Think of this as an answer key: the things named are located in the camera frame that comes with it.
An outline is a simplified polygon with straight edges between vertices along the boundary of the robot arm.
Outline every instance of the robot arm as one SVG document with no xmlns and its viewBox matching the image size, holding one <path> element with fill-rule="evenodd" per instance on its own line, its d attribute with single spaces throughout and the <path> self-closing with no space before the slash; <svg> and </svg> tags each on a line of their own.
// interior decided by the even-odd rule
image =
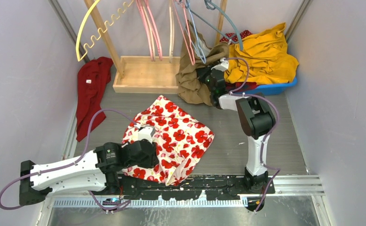
<svg viewBox="0 0 366 226">
<path fill-rule="evenodd" d="M 224 80 L 224 71 L 228 69 L 228 61 L 224 58 L 214 67 L 197 69 L 200 82 L 206 84 L 211 93 L 213 106 L 238 112 L 241 127 L 248 136 L 248 162 L 245 167 L 245 185 L 261 186 L 268 182 L 266 150 L 269 137 L 265 135 L 272 129 L 276 119 L 270 106 L 256 97 L 233 96 L 228 94 Z"/>
<path fill-rule="evenodd" d="M 119 189 L 117 172 L 129 166 L 138 165 L 152 168 L 159 163 L 156 157 L 156 144 L 152 141 L 155 129 L 151 126 L 140 128 L 139 140 L 130 144 L 106 143 L 95 150 L 80 156 L 49 164 L 34 164 L 27 160 L 21 163 L 21 176 L 38 172 L 38 175 L 21 180 L 19 187 L 19 204 L 32 205 L 43 201 L 46 196 L 55 193 L 94 191 L 108 189 L 116 193 Z M 41 171 L 71 167 L 41 174 Z"/>
</svg>

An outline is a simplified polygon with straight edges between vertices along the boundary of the pink hanger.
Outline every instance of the pink hanger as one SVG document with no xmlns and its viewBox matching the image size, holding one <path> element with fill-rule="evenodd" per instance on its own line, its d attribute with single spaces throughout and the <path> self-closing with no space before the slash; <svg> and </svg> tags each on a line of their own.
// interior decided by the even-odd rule
<svg viewBox="0 0 366 226">
<path fill-rule="evenodd" d="M 154 27 L 150 23 L 148 15 L 147 15 L 147 13 L 145 11 L 145 8 L 143 7 L 143 4 L 142 4 L 141 1 L 143 1 L 144 4 L 146 5 L 146 8 L 148 9 L 149 17 L 151 18 L 151 21 L 152 21 L 152 24 L 154 25 Z M 151 9 L 149 8 L 149 1 L 148 0 L 137 0 L 136 4 L 137 4 L 138 11 L 140 12 L 144 28 L 146 30 L 146 35 L 147 35 L 147 39 L 148 39 L 148 46 L 149 46 L 151 60 L 152 61 L 155 60 L 154 59 L 155 52 L 154 52 L 154 49 L 153 49 L 154 48 L 153 39 L 155 39 L 155 42 L 156 42 L 159 59 L 162 60 L 162 46 L 161 46 L 161 43 L 160 43 L 159 34 L 158 34 L 158 30 L 156 28 L 154 17 L 152 15 Z"/>
<path fill-rule="evenodd" d="M 173 4 L 174 13 L 177 17 L 177 21 L 179 22 L 181 33 L 183 34 L 184 42 L 185 42 L 186 48 L 188 50 L 188 56 L 190 57 L 190 60 L 191 60 L 191 65 L 194 65 L 195 64 L 195 55 L 194 55 L 193 47 L 191 46 L 191 42 L 192 42 L 191 41 L 191 35 L 190 35 L 190 32 L 188 31 L 189 30 L 189 25 L 188 25 L 188 20 L 187 20 L 187 15 L 186 15 L 185 1 L 182 1 L 182 2 L 180 2 L 178 0 L 174 0 L 174 1 L 177 2 L 183 8 L 184 19 L 186 20 L 186 26 L 187 26 L 188 43 L 187 43 L 186 37 L 184 35 L 184 30 L 183 30 L 183 27 L 181 25 L 179 15 L 177 14 L 176 6 Z"/>
</svg>

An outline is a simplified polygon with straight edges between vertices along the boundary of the white wall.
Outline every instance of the white wall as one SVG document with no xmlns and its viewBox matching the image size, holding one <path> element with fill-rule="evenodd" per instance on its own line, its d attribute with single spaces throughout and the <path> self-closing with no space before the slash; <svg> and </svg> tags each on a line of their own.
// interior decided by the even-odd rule
<svg viewBox="0 0 366 226">
<path fill-rule="evenodd" d="M 121 8 L 125 1 L 130 2 L 130 0 L 102 0 L 99 2 L 97 6 L 103 20 L 110 20 L 111 15 L 115 14 L 116 10 Z M 158 27 L 163 55 L 168 56 L 170 36 L 169 1 L 152 0 L 149 2 Z M 239 32 L 248 29 L 252 33 L 258 33 L 282 22 L 287 22 L 288 27 L 301 2 L 302 0 L 230 0 L 227 4 L 226 13 L 237 26 Z M 59 3 L 77 33 L 87 12 L 84 1 L 59 0 Z M 203 0 L 191 0 L 191 8 L 211 24 L 217 26 L 219 12 L 217 10 L 207 10 Z M 204 35 L 208 46 L 213 46 L 216 32 L 196 16 L 194 16 L 194 22 L 198 31 Z M 136 3 L 133 3 L 116 24 L 111 26 L 109 32 L 119 55 L 149 56 L 148 41 Z M 174 56 L 180 56 L 183 38 L 177 19 L 175 19 L 175 32 Z M 233 32 L 226 19 L 223 23 L 223 32 Z M 90 18 L 83 30 L 82 44 L 91 43 L 89 38 L 93 34 L 98 36 L 97 28 Z M 109 56 L 109 54 L 105 44 L 100 40 L 96 42 L 93 49 L 89 50 L 89 57 L 92 59 L 93 57 L 102 56 Z"/>
<path fill-rule="evenodd" d="M 339 226 L 366 225 L 366 1 L 313 1 L 289 42 L 287 93 L 305 162 Z"/>
<path fill-rule="evenodd" d="M 60 160 L 81 66 L 48 1 L 0 1 L 0 189 L 22 161 Z M 18 205 L 18 192 L 19 183 L 3 203 Z M 34 225 L 39 208 L 0 209 L 0 226 Z"/>
</svg>

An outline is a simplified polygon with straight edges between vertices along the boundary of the white fabric with red flowers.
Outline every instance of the white fabric with red flowers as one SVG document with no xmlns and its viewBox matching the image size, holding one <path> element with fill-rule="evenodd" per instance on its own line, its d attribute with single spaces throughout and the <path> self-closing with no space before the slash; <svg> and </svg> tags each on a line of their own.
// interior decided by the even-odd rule
<svg viewBox="0 0 366 226">
<path fill-rule="evenodd" d="M 162 95 L 149 108 L 139 113 L 134 121 L 140 125 L 155 127 L 154 141 L 157 143 L 159 164 L 152 169 L 133 166 L 123 169 L 123 173 L 166 185 L 178 185 L 186 179 L 214 138 L 208 127 Z M 134 143 L 137 139 L 138 128 L 130 123 L 122 144 Z"/>
</svg>

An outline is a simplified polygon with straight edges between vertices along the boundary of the yellow hanger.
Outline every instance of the yellow hanger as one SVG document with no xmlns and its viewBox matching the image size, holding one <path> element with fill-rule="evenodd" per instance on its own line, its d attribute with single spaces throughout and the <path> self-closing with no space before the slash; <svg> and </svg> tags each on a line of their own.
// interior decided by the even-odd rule
<svg viewBox="0 0 366 226">
<path fill-rule="evenodd" d="M 77 61 L 81 61 L 86 55 L 87 55 L 87 53 L 88 53 L 88 50 L 87 50 L 87 48 L 92 48 L 94 45 L 95 45 L 95 41 L 94 41 L 94 39 L 95 40 L 99 40 L 100 38 L 101 38 L 101 33 L 105 33 L 105 32 L 107 32 L 108 31 L 108 28 L 110 27 L 110 26 L 112 26 L 114 23 L 115 23 L 115 21 L 116 20 L 118 20 L 120 17 L 121 17 L 121 15 L 122 14 L 124 14 L 125 12 L 126 12 L 126 10 L 127 10 L 127 8 L 128 7 L 130 7 L 131 5 L 132 5 L 132 3 L 134 2 L 134 0 L 132 0 L 129 4 L 127 3 L 127 2 L 124 2 L 123 3 L 123 11 L 122 11 L 122 8 L 118 8 L 118 10 L 117 10 L 117 14 L 118 14 L 118 16 L 116 17 L 116 15 L 115 14 L 112 14 L 112 16 L 111 16 L 111 20 L 112 20 L 112 23 L 109 23 L 109 21 L 105 21 L 104 22 L 104 26 L 105 26 L 105 31 L 104 30 L 102 30 L 102 28 L 98 28 L 98 30 L 97 30 L 97 32 L 98 32 L 98 37 L 96 37 L 95 35 L 92 35 L 91 36 L 91 42 L 92 42 L 92 44 L 91 45 L 89 45 L 88 43 L 85 43 L 84 45 L 83 45 L 83 49 L 86 51 L 84 54 L 83 54 L 83 56 L 80 56 L 80 52 L 79 52 L 79 44 L 80 44 L 80 39 L 81 39 L 81 34 L 83 33 L 83 29 L 84 29 L 84 26 L 85 26 L 85 24 L 86 24 L 86 22 L 87 22 L 87 19 L 89 18 L 89 16 L 90 16 L 90 14 L 91 14 L 91 12 L 93 11 L 93 9 L 95 8 L 95 6 L 100 2 L 101 0 L 96 0 L 92 5 L 91 5 L 91 7 L 89 8 L 89 10 L 87 11 L 87 13 L 86 13 L 86 15 L 84 16 L 84 18 L 83 18 L 83 21 L 81 22 L 81 24 L 80 24 L 80 28 L 79 28 L 79 33 L 77 34 L 77 40 L 76 40 L 76 56 L 77 56 Z"/>
</svg>

